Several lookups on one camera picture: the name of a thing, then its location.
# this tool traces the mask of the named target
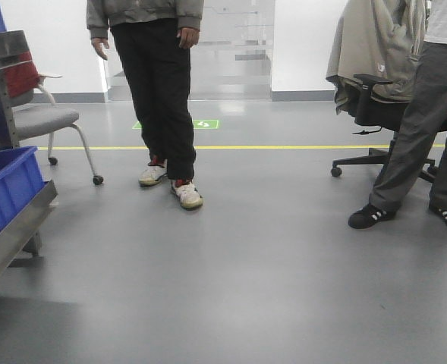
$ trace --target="white sneaker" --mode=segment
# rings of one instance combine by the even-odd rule
[[[191,180],[172,180],[171,191],[179,198],[183,209],[192,210],[203,204],[203,197]]]
[[[139,177],[139,185],[141,187],[154,186],[161,182],[162,178],[167,174],[165,162],[161,165],[157,163],[156,159],[153,159],[148,166]]]

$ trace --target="metal frame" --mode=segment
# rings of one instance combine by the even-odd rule
[[[3,70],[26,63],[19,61],[19,55],[28,51],[23,31],[0,33],[0,150],[19,146]],[[21,250],[39,255],[42,241],[37,229],[51,212],[50,203],[56,196],[55,185],[49,181],[0,232],[0,275]]]

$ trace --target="armrest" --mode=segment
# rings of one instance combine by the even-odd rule
[[[56,105],[56,101],[55,98],[53,97],[53,95],[44,87],[44,80],[46,78],[61,78],[62,75],[60,74],[52,74],[50,72],[38,72],[39,75],[39,83],[38,83],[38,89],[39,91],[41,91],[43,94],[45,94],[46,96],[48,96],[49,102],[51,102],[51,105]]]
[[[390,85],[393,81],[371,74],[355,74],[353,77],[362,82],[360,99],[358,100],[357,106],[357,116],[354,122],[358,125],[367,125],[365,121],[367,118],[367,106],[372,98],[373,87],[375,85]]]
[[[62,78],[60,74],[52,74],[51,72],[38,72],[38,75],[42,78]]]

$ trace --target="glass wall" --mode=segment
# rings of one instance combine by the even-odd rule
[[[274,4],[205,0],[200,44],[191,50],[191,99],[270,99]],[[109,98],[130,100],[114,49],[107,68]]]

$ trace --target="chair seat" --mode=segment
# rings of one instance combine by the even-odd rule
[[[32,106],[14,112],[19,140],[39,137],[69,127],[80,114],[72,108],[52,105]]]
[[[371,99],[367,105],[367,118],[365,120],[355,119],[355,123],[363,127],[384,127],[392,131],[399,131],[401,120],[404,117],[405,109],[408,103],[394,102],[384,103]],[[356,106],[352,108],[352,112],[356,111]],[[439,132],[447,131],[447,120],[442,123]]]

